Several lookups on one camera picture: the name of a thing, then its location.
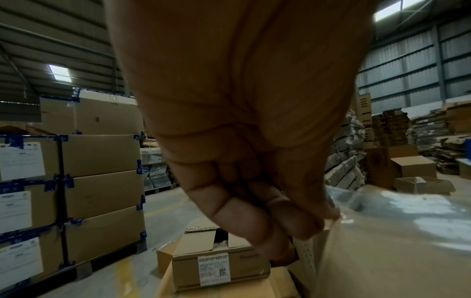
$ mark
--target concrete floor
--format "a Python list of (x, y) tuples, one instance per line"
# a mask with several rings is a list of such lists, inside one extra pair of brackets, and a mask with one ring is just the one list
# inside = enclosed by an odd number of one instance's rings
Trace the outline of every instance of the concrete floor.
[[(456, 192), (451, 198), (470, 204), (471, 181), (442, 175)], [(157, 271), (156, 250), (183, 234), (188, 223), (201, 212), (181, 188), (149, 195), (144, 204), (148, 250), (109, 265), (82, 281), (72, 282), (42, 295), (42, 298), (153, 298), (162, 276)]]

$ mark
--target yellow floor line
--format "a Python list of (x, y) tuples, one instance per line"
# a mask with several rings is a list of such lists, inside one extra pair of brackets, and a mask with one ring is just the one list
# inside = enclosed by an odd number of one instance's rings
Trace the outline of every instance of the yellow floor line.
[(169, 209), (172, 209), (172, 208), (175, 208), (175, 207), (184, 205), (184, 204), (188, 204), (188, 203), (190, 203), (190, 202), (183, 202), (183, 203), (180, 203), (180, 204), (177, 204), (177, 205), (173, 205), (173, 206), (170, 206), (170, 207), (167, 207), (167, 208), (163, 208), (163, 209), (160, 209), (160, 210), (157, 210), (157, 211), (154, 211), (154, 212), (150, 212), (150, 213), (144, 214), (144, 216), (154, 215), (154, 214), (156, 214), (156, 213), (159, 213), (159, 212), (162, 212), (162, 211), (166, 211), (166, 210), (169, 210)]
[(139, 298), (139, 290), (134, 280), (130, 258), (116, 263), (116, 276), (119, 283), (119, 298)]

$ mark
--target pallet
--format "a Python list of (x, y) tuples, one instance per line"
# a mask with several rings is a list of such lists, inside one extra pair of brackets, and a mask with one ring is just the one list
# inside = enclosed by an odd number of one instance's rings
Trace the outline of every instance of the pallet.
[(38, 297), (61, 286), (74, 281), (81, 281), (93, 275), (106, 266), (125, 259), (133, 254), (141, 254), (147, 250), (147, 242), (142, 239), (132, 243), (124, 248), (116, 250), (104, 256), (94, 258), (92, 260), (65, 267), (49, 276), (44, 277), (32, 284), (23, 283), (21, 286), (0, 294), (1, 298), (28, 298)]
[(149, 195), (149, 194), (159, 193), (159, 192), (163, 192), (163, 191), (167, 191), (167, 190), (174, 190), (175, 188), (177, 188), (179, 186), (180, 186), (180, 184), (174, 183), (174, 184), (171, 184), (171, 185), (146, 190), (146, 191), (144, 191), (144, 193), (145, 193), (145, 195)]

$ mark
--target hand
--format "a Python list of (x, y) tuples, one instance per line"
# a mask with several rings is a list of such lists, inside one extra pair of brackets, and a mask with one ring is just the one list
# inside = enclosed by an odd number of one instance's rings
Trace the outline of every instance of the hand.
[(339, 211), (324, 165), (367, 52), (371, 0), (106, 0), (149, 130), (201, 211), (282, 257)]

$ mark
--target white label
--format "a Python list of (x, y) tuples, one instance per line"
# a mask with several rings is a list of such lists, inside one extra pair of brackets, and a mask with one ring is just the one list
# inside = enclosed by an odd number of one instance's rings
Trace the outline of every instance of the white label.
[(39, 238), (0, 248), (0, 290), (42, 272)]
[(44, 176), (46, 172), (41, 143), (25, 143), (24, 149), (1, 144), (0, 174), (2, 181)]
[(30, 191), (0, 194), (0, 234), (32, 225)]
[(229, 254), (198, 257), (198, 271), (202, 287), (230, 282)]

